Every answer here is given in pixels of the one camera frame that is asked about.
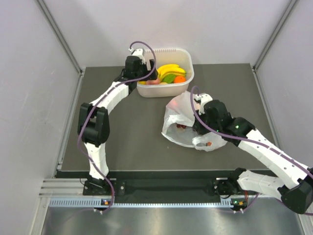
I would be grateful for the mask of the pink peach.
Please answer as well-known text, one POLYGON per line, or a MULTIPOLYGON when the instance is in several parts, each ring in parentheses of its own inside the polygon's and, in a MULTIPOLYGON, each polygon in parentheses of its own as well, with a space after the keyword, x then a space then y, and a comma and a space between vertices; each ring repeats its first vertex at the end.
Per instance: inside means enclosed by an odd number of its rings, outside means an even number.
POLYGON ((160 79, 146 81, 146 85, 158 85, 159 83, 160 79))

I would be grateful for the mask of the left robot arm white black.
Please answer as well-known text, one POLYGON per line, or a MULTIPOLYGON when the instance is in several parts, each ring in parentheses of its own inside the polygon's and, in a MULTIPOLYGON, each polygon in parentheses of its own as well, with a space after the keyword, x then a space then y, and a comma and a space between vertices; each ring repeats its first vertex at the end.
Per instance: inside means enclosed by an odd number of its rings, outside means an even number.
POLYGON ((109 169, 106 163, 105 144, 110 135, 109 114, 116 105, 137 88, 138 81, 157 79, 156 59, 149 60, 151 69, 140 56, 128 56, 125 67, 110 87, 91 103, 80 106, 78 144, 84 143, 90 163, 86 187, 94 187, 100 194, 110 191, 111 183, 106 178, 109 169))

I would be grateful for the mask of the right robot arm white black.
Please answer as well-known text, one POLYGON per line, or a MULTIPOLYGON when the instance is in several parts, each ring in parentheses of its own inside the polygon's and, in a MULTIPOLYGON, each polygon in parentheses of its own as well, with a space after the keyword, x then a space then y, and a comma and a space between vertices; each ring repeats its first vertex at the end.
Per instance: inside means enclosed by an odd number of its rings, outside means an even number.
POLYGON ((231 194, 254 191, 274 197, 297 214, 306 214, 313 202, 313 170, 288 156, 267 140, 243 117, 233 117, 225 104, 204 95, 191 99, 195 122, 201 135, 213 133, 249 153, 275 175, 254 173, 244 168, 231 172, 223 185, 231 194))

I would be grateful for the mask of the white plastic fruit bag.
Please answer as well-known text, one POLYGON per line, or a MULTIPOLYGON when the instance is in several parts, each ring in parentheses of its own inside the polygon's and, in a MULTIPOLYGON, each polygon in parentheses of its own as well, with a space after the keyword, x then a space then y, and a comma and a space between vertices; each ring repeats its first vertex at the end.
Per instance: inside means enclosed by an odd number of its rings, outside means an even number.
POLYGON ((192 127, 195 122, 190 102, 190 92, 174 97, 165 108, 162 135, 169 141, 188 148, 210 152, 227 144, 221 136, 212 132, 200 135, 189 128, 180 129, 176 124, 192 127))

